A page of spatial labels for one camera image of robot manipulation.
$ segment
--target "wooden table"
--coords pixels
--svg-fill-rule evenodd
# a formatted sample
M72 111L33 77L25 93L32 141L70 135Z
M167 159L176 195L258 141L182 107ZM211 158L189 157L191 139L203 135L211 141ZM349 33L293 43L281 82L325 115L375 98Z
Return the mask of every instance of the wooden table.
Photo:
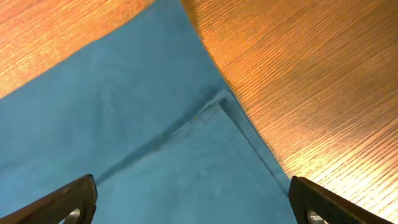
M151 1L2 0L0 97ZM398 223L398 1L182 1L286 173Z

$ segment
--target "wooden surface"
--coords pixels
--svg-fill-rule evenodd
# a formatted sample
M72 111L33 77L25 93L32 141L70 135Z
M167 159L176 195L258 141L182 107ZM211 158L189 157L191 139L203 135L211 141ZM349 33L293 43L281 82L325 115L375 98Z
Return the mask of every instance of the wooden surface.
M0 2L0 97L150 1ZM398 1L183 0L288 175L398 223Z

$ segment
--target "blue cloth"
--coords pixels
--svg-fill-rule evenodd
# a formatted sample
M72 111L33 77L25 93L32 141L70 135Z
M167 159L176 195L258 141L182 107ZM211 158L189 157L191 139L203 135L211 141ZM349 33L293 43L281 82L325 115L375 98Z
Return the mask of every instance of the blue cloth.
M0 100L0 217L84 174L94 223L295 223L289 180L177 0Z

